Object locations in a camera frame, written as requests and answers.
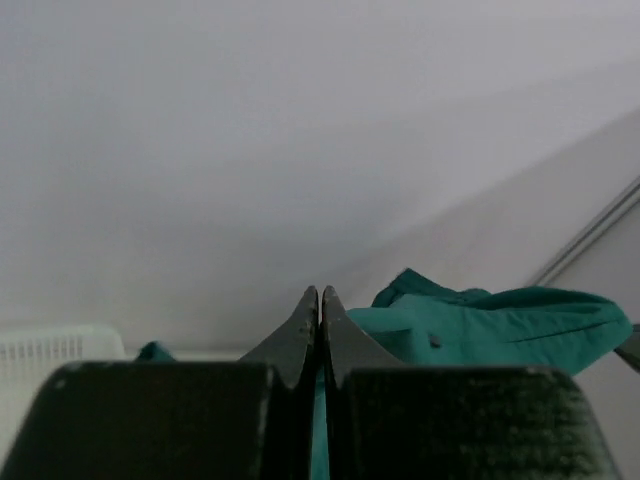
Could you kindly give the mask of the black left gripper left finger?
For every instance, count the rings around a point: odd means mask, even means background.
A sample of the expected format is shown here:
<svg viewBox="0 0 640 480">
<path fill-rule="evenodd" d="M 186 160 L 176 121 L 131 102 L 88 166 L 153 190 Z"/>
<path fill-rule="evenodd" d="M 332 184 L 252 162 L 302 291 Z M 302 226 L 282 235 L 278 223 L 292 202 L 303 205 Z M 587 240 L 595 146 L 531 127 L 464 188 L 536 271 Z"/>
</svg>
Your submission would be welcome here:
<svg viewBox="0 0 640 480">
<path fill-rule="evenodd" d="M 38 391 L 8 479 L 306 479 L 319 299 L 233 362 L 74 362 Z"/>
</svg>

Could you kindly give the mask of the green shorts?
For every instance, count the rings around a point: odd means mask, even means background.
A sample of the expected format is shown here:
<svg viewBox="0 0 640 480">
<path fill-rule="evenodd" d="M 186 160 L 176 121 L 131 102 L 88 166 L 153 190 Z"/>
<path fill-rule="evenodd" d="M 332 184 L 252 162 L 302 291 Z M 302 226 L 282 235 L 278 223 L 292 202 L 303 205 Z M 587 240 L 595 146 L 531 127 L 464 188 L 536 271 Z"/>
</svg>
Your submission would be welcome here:
<svg viewBox="0 0 640 480">
<path fill-rule="evenodd" d="M 419 367 L 536 365 L 577 375 L 633 331 L 623 309 L 598 295 L 453 290 L 410 268 L 347 315 L 390 355 Z"/>
</svg>

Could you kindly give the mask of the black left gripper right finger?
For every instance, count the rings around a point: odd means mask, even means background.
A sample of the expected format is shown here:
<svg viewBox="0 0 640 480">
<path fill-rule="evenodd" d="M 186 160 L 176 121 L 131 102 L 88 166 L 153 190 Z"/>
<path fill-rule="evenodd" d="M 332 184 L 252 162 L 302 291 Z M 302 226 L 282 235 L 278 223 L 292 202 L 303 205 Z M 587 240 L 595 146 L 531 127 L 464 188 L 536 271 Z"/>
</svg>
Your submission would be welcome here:
<svg viewBox="0 0 640 480">
<path fill-rule="evenodd" d="M 334 479 L 616 479 L 590 405 L 547 367 L 413 367 L 322 296 Z"/>
</svg>

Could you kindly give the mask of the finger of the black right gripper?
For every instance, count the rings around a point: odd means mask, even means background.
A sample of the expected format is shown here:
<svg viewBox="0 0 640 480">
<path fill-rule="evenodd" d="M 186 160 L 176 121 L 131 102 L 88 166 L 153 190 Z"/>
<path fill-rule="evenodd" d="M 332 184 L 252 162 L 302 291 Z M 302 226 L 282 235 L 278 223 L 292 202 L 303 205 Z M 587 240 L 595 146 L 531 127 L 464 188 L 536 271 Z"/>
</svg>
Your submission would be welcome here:
<svg viewBox="0 0 640 480">
<path fill-rule="evenodd" d="M 640 325 L 634 324 L 629 338 L 614 350 L 616 355 L 623 360 L 636 373 L 640 372 Z"/>
</svg>

